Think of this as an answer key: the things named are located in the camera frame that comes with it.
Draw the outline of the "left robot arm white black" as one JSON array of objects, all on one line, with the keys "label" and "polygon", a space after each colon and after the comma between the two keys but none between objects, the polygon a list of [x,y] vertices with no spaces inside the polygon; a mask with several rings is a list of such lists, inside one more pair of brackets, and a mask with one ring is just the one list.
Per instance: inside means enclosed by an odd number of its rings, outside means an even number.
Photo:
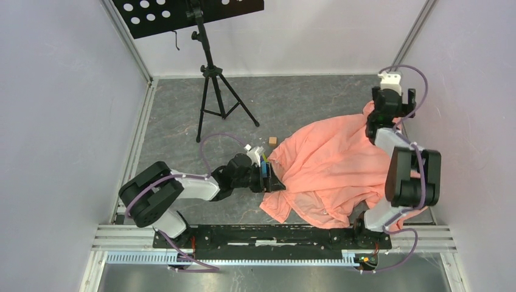
[{"label": "left robot arm white black", "polygon": [[190,243],[191,231],[185,218],[172,208],[176,200],[221,201],[235,189],[273,193],[286,188],[270,162],[253,161],[239,153],[209,176],[178,172],[158,161],[126,182],[118,196],[126,207],[126,217],[137,227],[151,226],[165,233],[175,247],[183,248]]}]

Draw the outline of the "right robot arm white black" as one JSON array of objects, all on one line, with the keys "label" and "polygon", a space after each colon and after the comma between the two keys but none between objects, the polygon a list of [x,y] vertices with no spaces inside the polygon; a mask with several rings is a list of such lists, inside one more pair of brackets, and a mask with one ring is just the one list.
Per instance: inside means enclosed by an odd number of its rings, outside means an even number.
[{"label": "right robot arm white black", "polygon": [[376,236],[393,234],[392,227],[412,211],[439,201],[441,154],[410,142],[396,125],[396,118],[414,118],[416,91],[408,90],[408,102],[393,89],[372,88],[374,109],[366,119],[366,137],[390,157],[385,196],[355,220],[351,239],[367,248]]}]

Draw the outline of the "salmon pink zip jacket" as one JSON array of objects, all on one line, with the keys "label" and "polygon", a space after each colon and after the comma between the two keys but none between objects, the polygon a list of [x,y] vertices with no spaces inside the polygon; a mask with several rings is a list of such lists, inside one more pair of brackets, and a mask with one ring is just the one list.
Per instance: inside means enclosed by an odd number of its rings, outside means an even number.
[{"label": "salmon pink zip jacket", "polygon": [[367,103],[362,112],[306,125],[281,142],[268,160],[286,186],[266,193],[260,208],[280,223],[295,211],[308,224],[347,228],[361,202],[373,208],[385,196],[390,157],[365,135]]}]

